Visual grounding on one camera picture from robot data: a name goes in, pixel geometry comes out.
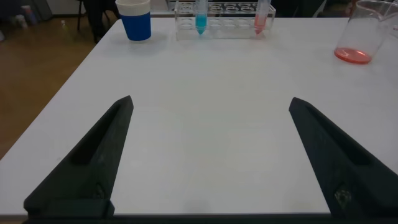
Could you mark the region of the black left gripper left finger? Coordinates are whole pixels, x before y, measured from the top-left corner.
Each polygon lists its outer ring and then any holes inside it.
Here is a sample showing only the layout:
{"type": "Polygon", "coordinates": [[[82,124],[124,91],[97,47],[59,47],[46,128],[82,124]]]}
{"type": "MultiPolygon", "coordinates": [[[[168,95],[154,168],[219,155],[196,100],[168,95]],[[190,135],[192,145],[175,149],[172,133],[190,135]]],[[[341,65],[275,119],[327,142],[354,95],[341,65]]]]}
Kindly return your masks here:
{"type": "Polygon", "coordinates": [[[24,200],[31,218],[108,218],[114,182],[134,106],[114,102],[24,200]]]}

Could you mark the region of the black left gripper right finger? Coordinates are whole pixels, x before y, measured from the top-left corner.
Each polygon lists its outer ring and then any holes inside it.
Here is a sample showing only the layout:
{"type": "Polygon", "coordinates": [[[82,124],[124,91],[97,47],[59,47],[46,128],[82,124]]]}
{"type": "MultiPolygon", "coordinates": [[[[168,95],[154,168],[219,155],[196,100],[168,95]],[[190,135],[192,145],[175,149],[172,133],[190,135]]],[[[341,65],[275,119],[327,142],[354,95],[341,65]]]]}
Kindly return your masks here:
{"type": "Polygon", "coordinates": [[[292,98],[289,112],[334,217],[397,218],[397,174],[316,107],[292,98]]]}

